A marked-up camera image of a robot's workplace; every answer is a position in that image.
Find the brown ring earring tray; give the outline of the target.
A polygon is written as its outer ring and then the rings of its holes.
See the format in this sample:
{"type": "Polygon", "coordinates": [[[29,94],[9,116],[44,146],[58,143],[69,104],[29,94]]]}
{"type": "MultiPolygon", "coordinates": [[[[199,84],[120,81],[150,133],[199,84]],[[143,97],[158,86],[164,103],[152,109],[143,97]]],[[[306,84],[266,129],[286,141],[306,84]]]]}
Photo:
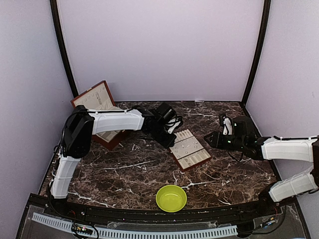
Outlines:
{"type": "Polygon", "coordinates": [[[200,166],[212,158],[190,130],[186,129],[175,135],[174,146],[169,149],[182,172],[200,166]]]}

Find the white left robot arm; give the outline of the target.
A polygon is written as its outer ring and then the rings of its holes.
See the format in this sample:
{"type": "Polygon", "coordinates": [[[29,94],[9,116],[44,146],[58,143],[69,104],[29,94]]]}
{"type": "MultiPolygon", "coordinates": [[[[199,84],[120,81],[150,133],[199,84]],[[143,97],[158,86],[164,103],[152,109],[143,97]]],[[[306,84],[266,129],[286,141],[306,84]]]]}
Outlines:
{"type": "Polygon", "coordinates": [[[62,129],[60,142],[54,149],[57,166],[48,186],[47,195],[53,197],[51,209],[59,217],[70,213],[67,198],[68,188],[77,164],[85,157],[94,135],[110,131],[142,131],[164,148],[174,146],[173,131],[182,125],[182,117],[167,103],[155,109],[133,106],[128,110],[98,111],[78,105],[67,118],[62,129]]]}

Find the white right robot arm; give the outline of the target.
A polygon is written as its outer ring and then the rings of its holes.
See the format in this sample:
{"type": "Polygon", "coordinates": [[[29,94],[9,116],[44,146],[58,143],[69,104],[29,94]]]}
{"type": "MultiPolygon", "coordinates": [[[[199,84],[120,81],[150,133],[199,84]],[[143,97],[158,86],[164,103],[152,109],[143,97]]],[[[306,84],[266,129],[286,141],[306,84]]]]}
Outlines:
{"type": "Polygon", "coordinates": [[[219,117],[222,131],[213,131],[204,137],[212,148],[238,151],[253,160],[296,160],[311,163],[311,167],[288,179],[267,186],[260,194],[254,211],[265,216],[274,203],[286,198],[315,193],[319,190],[319,137],[258,137],[249,117],[231,119],[219,117]]]}

